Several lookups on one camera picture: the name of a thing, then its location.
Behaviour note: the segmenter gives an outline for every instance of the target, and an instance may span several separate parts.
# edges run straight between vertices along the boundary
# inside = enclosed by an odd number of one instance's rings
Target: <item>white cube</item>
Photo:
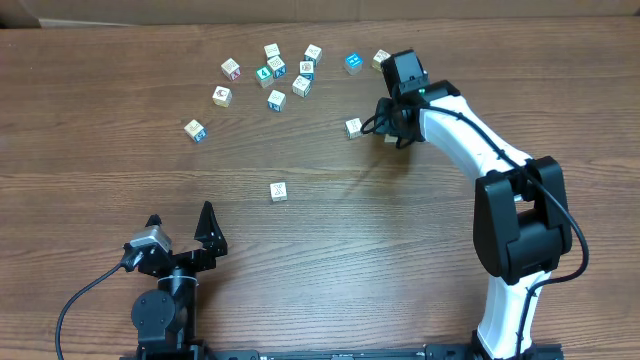
[[[287,185],[285,183],[271,184],[271,200],[284,201],[287,200]]]
[[[395,144],[398,141],[398,138],[395,136],[391,136],[389,134],[384,135],[384,142],[387,144]]]
[[[274,56],[267,60],[267,64],[273,71],[273,78],[277,79],[287,73],[287,65],[282,61],[280,56]]]
[[[344,68],[350,75],[355,75],[362,70],[362,58],[360,55],[353,53],[344,60]]]
[[[267,100],[267,105],[269,109],[281,112],[284,108],[284,104],[287,103],[287,97],[285,94],[281,93],[278,90],[273,90],[271,95],[269,95],[269,99]]]
[[[292,88],[294,93],[302,97],[307,97],[311,90],[311,81],[302,75],[298,75],[296,81],[293,82]]]
[[[256,80],[258,80],[263,89],[273,84],[273,73],[271,69],[269,69],[268,66],[263,66],[256,70]]]
[[[361,128],[362,123],[359,118],[349,120],[345,123],[345,129],[347,129],[347,136],[349,139],[355,139],[362,136],[362,132],[360,132]]]
[[[314,79],[313,61],[300,61],[300,76],[304,76],[309,80]]]
[[[216,87],[216,91],[213,92],[213,102],[222,107],[229,107],[231,103],[231,90],[218,86]]]
[[[238,63],[229,58],[229,60],[222,63],[222,72],[229,80],[233,81],[240,77],[240,65]]]
[[[191,122],[184,127],[184,131],[196,143],[199,143],[202,139],[207,137],[207,129],[200,125],[196,119],[191,120]]]
[[[267,60],[271,59],[274,56],[280,56],[280,49],[278,49],[278,44],[265,46],[264,52],[267,54]]]
[[[371,63],[371,66],[378,71],[382,71],[382,65],[381,65],[382,62],[390,57],[391,55],[389,55],[388,52],[384,50],[378,50],[376,55],[373,57],[373,62]]]
[[[318,66],[320,59],[322,59],[322,49],[313,44],[309,45],[304,52],[304,60],[313,61],[313,66]]]

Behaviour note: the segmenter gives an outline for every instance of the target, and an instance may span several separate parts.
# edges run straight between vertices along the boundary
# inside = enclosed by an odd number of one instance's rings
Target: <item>wooden table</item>
[[[640,344],[640,19],[426,20],[0,32],[0,358],[53,359],[60,309],[111,268],[147,217],[175,249],[205,200],[229,242],[199,277],[199,335],[215,349],[397,348],[466,342],[487,274],[473,193],[434,147],[349,141],[347,119],[387,96],[379,49],[414,48],[514,146],[552,155],[589,240],[586,275],[544,290],[534,339],[567,358],[636,359]],[[289,73],[253,72],[277,42]],[[309,43],[311,96],[291,92]],[[364,70],[349,76],[357,51]],[[220,64],[243,75],[230,83]],[[211,102],[216,85],[231,107]],[[283,113],[266,101],[287,94]],[[191,119],[209,130],[195,144]],[[289,200],[271,203],[286,181]],[[580,250],[555,275],[573,271]],[[67,359],[137,344],[133,301],[155,280],[121,271],[66,317]]]

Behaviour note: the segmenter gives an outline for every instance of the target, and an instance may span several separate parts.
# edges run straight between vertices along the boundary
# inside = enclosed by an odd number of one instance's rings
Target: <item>wire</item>
[[[500,158],[504,159],[504,161],[506,161],[514,169],[517,169],[527,180],[529,180],[529,182],[531,182],[531,184],[533,184],[533,186],[536,188],[536,190],[540,191],[542,194],[544,194],[544,196],[549,201],[551,201],[551,203],[562,213],[562,216],[564,216],[564,218],[569,222],[569,224],[571,225],[571,228],[573,229],[573,231],[576,233],[576,236],[578,237],[578,241],[580,242],[580,247],[582,249],[582,262],[580,263],[580,267],[578,268],[578,270],[574,271],[573,273],[571,273],[569,275],[560,276],[560,277],[553,278],[553,279],[547,279],[547,280],[541,281],[539,283],[536,283],[533,286],[531,286],[531,288],[529,288],[528,291],[527,291],[527,296],[526,296],[525,301],[524,301],[524,308],[522,309],[522,315],[520,316],[520,324],[518,326],[518,333],[516,334],[516,336],[518,337],[518,339],[516,340],[516,358],[517,359],[522,359],[522,354],[520,353],[520,349],[522,347],[522,340],[524,339],[524,336],[523,336],[524,325],[525,325],[526,320],[527,320],[527,313],[529,312],[529,306],[531,304],[531,298],[533,297],[533,295],[535,294],[537,289],[539,289],[539,288],[541,288],[541,287],[543,287],[545,285],[559,284],[559,283],[567,282],[567,281],[570,281],[570,280],[573,280],[573,279],[579,277],[580,275],[582,275],[585,272],[585,270],[587,269],[587,266],[589,264],[589,247],[587,246],[587,240],[585,239],[584,234],[582,233],[582,230],[580,229],[580,226],[578,226],[578,223],[575,221],[573,216],[571,216],[569,211],[567,209],[565,209],[564,206],[562,206],[562,204],[560,204],[558,199],[556,199],[533,175],[529,174],[529,172],[524,167],[520,166],[518,163],[513,161],[513,159],[511,159],[505,153],[504,150],[500,149],[500,147],[498,145],[496,145],[495,142],[493,142],[493,140],[489,137],[489,135],[487,135],[487,133],[485,133],[482,130],[482,128],[480,128],[480,126],[478,126],[478,124],[473,122],[471,119],[466,117],[464,114],[459,113],[459,112],[455,112],[455,111],[451,111],[449,109],[444,109],[444,108],[431,106],[431,105],[421,105],[421,106],[417,106],[416,108],[436,111],[436,112],[439,112],[439,113],[442,113],[442,114],[447,114],[447,115],[453,116],[456,119],[462,120],[464,123],[466,123],[471,128],[473,128],[473,130],[475,130],[476,133],[478,133],[478,135],[480,135],[480,137],[487,143],[487,145],[489,145],[489,147],[491,147],[491,149],[493,149],[493,151],[495,151],[498,154],[498,156]]]
[[[73,295],[71,299],[67,301],[67,304],[64,306],[64,308],[62,308],[62,311],[60,312],[60,317],[58,317],[58,325],[56,326],[56,353],[58,354],[58,360],[64,360],[64,357],[62,356],[62,349],[60,348],[60,332],[62,331],[62,320],[64,320],[64,315],[67,313],[71,305],[76,300],[78,300],[80,296],[82,296],[87,291],[91,290],[91,288],[93,288],[94,286],[101,283],[104,279],[113,275],[116,271],[118,271],[118,269],[120,269],[121,266],[122,266],[122,263],[120,262],[118,263],[118,265],[114,266],[113,269],[107,271],[104,275],[100,276],[99,278],[91,282],[91,284],[85,286],[82,290],[78,291],[75,295]]]

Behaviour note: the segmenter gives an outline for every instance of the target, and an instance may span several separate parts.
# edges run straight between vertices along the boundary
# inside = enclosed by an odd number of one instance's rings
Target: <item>table surface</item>
[[[177,251],[202,204],[229,243],[202,273],[198,332],[215,349],[415,347],[468,341],[487,274],[471,241],[473,192],[428,144],[347,140],[345,120],[386,96],[375,52],[413,48],[482,119],[563,167],[591,265],[544,289],[533,329],[567,358],[640,350],[640,18],[426,20],[0,32],[0,358],[53,359],[65,302],[111,268],[149,215]],[[289,73],[253,72],[277,42]],[[310,97],[291,92],[309,43]],[[349,76],[357,51],[363,71]],[[220,64],[233,57],[230,83]],[[215,86],[233,91],[215,106]],[[283,113],[267,108],[272,89]],[[198,119],[200,144],[183,127]],[[289,200],[272,203],[269,184]],[[555,275],[573,271],[580,250]],[[124,271],[78,300],[67,359],[131,354],[133,301],[155,280]]]

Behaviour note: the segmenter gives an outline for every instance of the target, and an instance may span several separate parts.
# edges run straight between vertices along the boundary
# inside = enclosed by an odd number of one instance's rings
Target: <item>white robotic arm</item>
[[[434,107],[462,113],[475,122],[511,159],[519,165],[531,157],[512,147],[485,125],[469,108],[462,96],[445,96],[431,101]],[[489,171],[505,172],[512,166],[500,159],[486,141],[468,124],[454,116],[423,109],[420,113],[420,131],[424,138],[447,154],[453,163],[475,186],[477,178]],[[478,339],[492,359],[508,359],[515,356],[520,316],[524,308],[528,289],[551,276],[551,272],[537,272],[520,279],[515,285],[508,285],[502,278],[490,276],[484,317],[478,326]],[[523,332],[521,352],[531,344],[531,325],[538,297],[531,299]]]

